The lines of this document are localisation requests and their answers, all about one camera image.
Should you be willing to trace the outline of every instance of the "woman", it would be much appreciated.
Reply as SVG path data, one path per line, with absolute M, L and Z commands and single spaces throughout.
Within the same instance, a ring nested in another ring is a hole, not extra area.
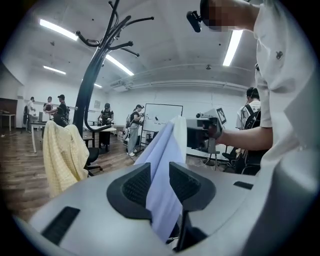
M 52 101 L 52 97 L 49 96 L 48 102 L 43 105 L 43 111 L 51 111 L 54 108 L 51 101 Z
M 102 125 L 110 125 L 114 120 L 114 112 L 111 110 L 109 103 L 104 105 L 104 110 L 101 111 L 99 119 L 102 119 Z M 100 132 L 99 144 L 101 147 L 105 145 L 105 151 L 108 151 L 108 145 L 110 145 L 110 132 Z
M 139 114 L 141 112 L 142 106 L 137 105 L 130 115 L 130 138 L 128 142 L 128 155 L 134 157 L 137 150 L 135 149 L 137 139 L 138 139 L 138 130 L 140 126 L 140 119 L 143 118 L 144 114 Z

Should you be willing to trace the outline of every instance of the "white wall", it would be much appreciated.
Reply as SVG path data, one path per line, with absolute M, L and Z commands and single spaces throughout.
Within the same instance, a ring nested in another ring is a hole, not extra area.
M 227 123 L 225 128 L 236 130 L 236 118 L 239 108 L 246 103 L 244 92 L 220 88 L 158 88 L 135 89 L 121 93 L 110 93 L 107 100 L 114 112 L 114 122 L 124 125 L 127 116 L 137 104 L 146 105 L 168 104 L 183 106 L 182 115 L 186 118 L 195 118 L 199 112 L 206 112 L 213 108 L 222 107 Z M 225 152 L 224 145 L 218 145 L 218 151 Z M 188 148 L 188 154 L 207 157 L 208 154 Z
M 23 85 L 28 80 L 31 60 L 28 54 L 31 36 L 24 26 L 26 22 L 25 18 L 20 22 L 0 56 L 6 68 Z
M 24 86 L 0 62 L 0 98 L 17 100 Z
M 46 69 L 35 70 L 30 74 L 27 81 L 24 99 L 27 102 L 31 97 L 34 97 L 34 107 L 38 115 L 39 112 L 43 111 L 44 103 L 47 102 L 49 96 L 52 97 L 53 104 L 59 105 L 58 96 L 63 94 L 66 105 L 70 107 L 69 119 L 73 120 L 75 112 L 73 108 L 76 106 L 80 84 L 81 81 L 76 84 L 74 81 L 67 80 L 64 75 L 56 74 Z M 95 108 L 95 101 L 101 102 L 100 108 Z M 89 106 L 89 121 L 97 121 L 106 102 L 107 94 L 103 90 L 95 88 Z

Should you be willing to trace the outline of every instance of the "yellow jacket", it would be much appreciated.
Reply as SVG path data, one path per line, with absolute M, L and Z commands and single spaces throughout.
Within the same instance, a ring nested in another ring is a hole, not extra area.
M 43 160 L 50 197 L 88 177 L 88 171 L 84 169 L 88 157 L 89 151 L 75 125 L 63 128 L 53 121 L 46 123 Z

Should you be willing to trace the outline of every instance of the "white t-shirt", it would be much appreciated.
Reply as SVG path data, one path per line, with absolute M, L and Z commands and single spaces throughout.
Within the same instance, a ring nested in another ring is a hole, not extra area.
M 254 99 L 252 102 L 249 103 L 253 113 L 256 113 L 260 110 L 261 103 L 258 99 Z M 250 117 L 249 110 L 243 106 L 239 109 L 236 118 L 236 126 L 239 130 L 244 130 L 246 126 L 247 119 Z
M 32 109 L 34 109 L 34 103 L 32 100 L 29 100 L 27 103 L 27 108 L 28 108 L 28 115 L 32 115 Z
M 278 1 L 264 0 L 254 36 L 258 40 L 260 71 L 256 70 L 255 80 L 261 102 L 260 126 L 273 128 L 273 146 L 263 156 L 261 167 L 272 168 L 286 153 L 299 150 L 300 143 L 285 111 L 303 88 L 320 84 L 319 66 L 297 22 Z

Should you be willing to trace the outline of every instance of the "person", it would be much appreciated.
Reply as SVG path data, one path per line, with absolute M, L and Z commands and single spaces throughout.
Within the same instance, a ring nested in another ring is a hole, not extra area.
M 44 105 L 43 105 L 43 111 L 51 111 L 54 108 L 54 106 L 52 105 L 51 101 L 52 101 L 52 97 L 49 96 L 48 97 L 48 102 L 44 103 Z
M 104 110 L 101 110 L 100 118 L 102 119 L 102 125 L 109 125 L 114 120 L 114 112 L 110 109 L 110 104 L 104 105 Z
M 244 130 L 247 119 L 253 114 L 260 111 L 261 103 L 257 88 L 250 87 L 246 90 L 247 102 L 237 113 L 236 128 Z
M 32 120 L 32 111 L 36 111 L 34 107 L 34 102 L 35 98 L 31 97 L 28 103 L 26 104 L 27 106 L 27 113 L 28 113 L 28 119 L 27 119 L 27 131 L 28 133 L 31 133 L 31 120 Z
M 99 119 L 102 119 L 102 125 L 110 125 L 114 120 L 114 112 L 111 110 L 109 103 L 104 105 L 104 110 L 101 110 Z M 99 133 L 100 146 L 105 146 L 105 151 L 108 151 L 108 145 L 110 145 L 110 132 L 100 132 Z
M 45 113 L 47 114 L 58 114 L 58 115 L 61 115 L 63 118 L 66 118 L 67 116 L 67 105 L 66 105 L 66 102 L 65 102 L 65 96 L 63 94 L 59 95 L 58 96 L 58 99 L 59 99 L 59 102 L 60 102 L 60 105 L 55 108 L 55 109 L 52 109 L 50 111 L 44 111 Z
M 285 111 L 304 88 L 314 90 L 319 84 L 318 61 L 298 24 L 278 1 L 253 5 L 244 0 L 208 0 L 203 8 L 202 18 L 211 29 L 248 30 L 257 39 L 260 127 L 223 130 L 216 142 L 250 151 L 268 150 L 260 165 L 272 170 L 285 154 L 300 149 Z M 212 126 L 209 135 L 214 133 Z
M 127 154 L 130 157 L 134 157 L 137 150 L 135 146 L 137 144 L 138 139 L 138 131 L 140 126 L 140 119 L 144 116 L 144 114 L 139 114 L 142 110 L 141 105 L 136 105 L 135 109 L 133 110 L 132 114 L 130 115 L 130 138 L 128 142 L 128 152 Z

